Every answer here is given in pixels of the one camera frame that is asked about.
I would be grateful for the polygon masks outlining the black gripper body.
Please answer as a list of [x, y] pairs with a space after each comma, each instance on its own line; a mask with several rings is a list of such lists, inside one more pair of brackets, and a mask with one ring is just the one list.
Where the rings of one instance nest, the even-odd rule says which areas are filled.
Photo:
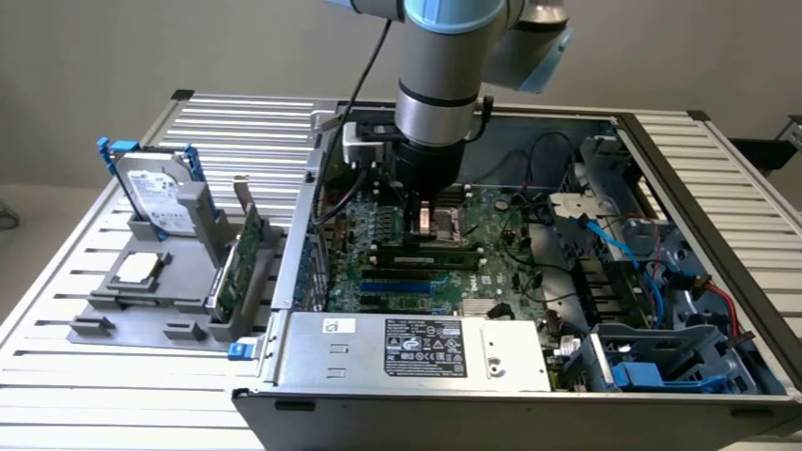
[[432, 201], [460, 173], [466, 142], [430, 147], [412, 141], [392, 145], [392, 177], [400, 183], [403, 206]]

